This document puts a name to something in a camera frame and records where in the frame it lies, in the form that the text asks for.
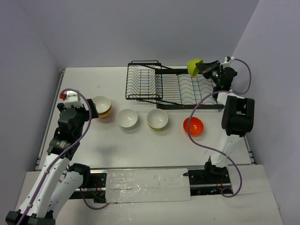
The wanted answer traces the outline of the lime green plastic bowl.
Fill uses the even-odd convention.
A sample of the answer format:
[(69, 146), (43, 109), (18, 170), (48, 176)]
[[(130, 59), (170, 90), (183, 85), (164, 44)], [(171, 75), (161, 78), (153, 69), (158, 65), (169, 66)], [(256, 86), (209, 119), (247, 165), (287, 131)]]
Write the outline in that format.
[(197, 68), (196, 63), (203, 63), (203, 59), (193, 59), (187, 64), (187, 71), (191, 77), (196, 77), (199, 74), (199, 69)]

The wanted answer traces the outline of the plain white bowl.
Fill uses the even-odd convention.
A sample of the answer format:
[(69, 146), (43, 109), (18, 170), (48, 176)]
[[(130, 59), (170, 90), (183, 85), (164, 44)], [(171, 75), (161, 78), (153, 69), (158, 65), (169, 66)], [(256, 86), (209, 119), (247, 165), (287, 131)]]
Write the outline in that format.
[(117, 114), (116, 121), (121, 128), (130, 129), (136, 125), (138, 114), (132, 109), (123, 109)]

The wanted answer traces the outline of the orange plastic bowl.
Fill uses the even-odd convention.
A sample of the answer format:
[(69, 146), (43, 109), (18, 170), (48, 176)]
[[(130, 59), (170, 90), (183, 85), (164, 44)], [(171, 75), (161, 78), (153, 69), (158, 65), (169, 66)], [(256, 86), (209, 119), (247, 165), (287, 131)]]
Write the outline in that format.
[[(188, 132), (188, 121), (189, 118), (186, 118), (183, 122), (183, 129), (186, 133)], [(198, 136), (204, 131), (204, 123), (199, 118), (192, 117), (189, 130), (192, 136)]]

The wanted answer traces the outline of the white bowl flower pattern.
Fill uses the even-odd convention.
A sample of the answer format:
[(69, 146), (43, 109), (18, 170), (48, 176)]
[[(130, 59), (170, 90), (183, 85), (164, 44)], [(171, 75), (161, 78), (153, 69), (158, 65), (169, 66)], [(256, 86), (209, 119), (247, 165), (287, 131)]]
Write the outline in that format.
[(155, 131), (163, 130), (167, 123), (168, 115), (162, 109), (153, 109), (147, 115), (147, 124)]

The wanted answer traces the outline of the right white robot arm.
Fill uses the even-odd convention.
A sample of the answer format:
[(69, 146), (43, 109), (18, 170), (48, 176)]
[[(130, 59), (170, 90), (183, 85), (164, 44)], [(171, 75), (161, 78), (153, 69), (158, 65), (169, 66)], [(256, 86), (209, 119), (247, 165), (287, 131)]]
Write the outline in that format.
[(82, 149), (92, 168), (203, 165), (214, 183), (239, 141), (254, 125), (255, 102), (230, 88), (237, 72), (229, 62), (163, 66), (134, 60), (127, 67), (92, 70), (95, 103), (111, 101), (105, 117), (91, 122)]

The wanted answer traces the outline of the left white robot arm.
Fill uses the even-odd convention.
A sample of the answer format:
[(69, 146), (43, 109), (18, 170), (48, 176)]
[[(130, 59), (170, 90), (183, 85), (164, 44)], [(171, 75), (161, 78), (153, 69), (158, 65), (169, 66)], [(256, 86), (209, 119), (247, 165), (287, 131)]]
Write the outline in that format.
[(98, 118), (94, 103), (88, 99), (88, 108), (80, 103), (60, 103), (57, 107), (60, 111), (58, 127), (49, 143), (43, 169), (19, 209), (7, 214), (8, 225), (55, 224), (60, 210), (74, 191), (91, 183), (90, 167), (73, 164), (62, 183), (57, 184), (87, 133), (84, 124)]

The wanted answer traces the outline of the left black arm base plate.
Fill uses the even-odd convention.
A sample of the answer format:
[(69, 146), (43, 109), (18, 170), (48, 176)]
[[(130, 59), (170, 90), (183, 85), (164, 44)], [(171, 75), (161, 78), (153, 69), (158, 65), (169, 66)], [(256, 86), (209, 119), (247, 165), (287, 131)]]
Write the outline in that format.
[(70, 196), (70, 200), (84, 199), (86, 201), (91, 200), (92, 203), (106, 203), (106, 178), (107, 172), (96, 172), (92, 171), (90, 179), (87, 184), (81, 187), (83, 194), (80, 189), (76, 189)]

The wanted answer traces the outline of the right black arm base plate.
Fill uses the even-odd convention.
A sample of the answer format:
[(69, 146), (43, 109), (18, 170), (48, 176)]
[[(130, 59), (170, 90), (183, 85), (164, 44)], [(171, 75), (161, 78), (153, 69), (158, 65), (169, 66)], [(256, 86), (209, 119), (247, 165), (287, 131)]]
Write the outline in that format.
[(224, 175), (214, 175), (205, 169), (188, 169), (183, 176), (188, 177), (191, 196), (233, 194), (228, 170)]

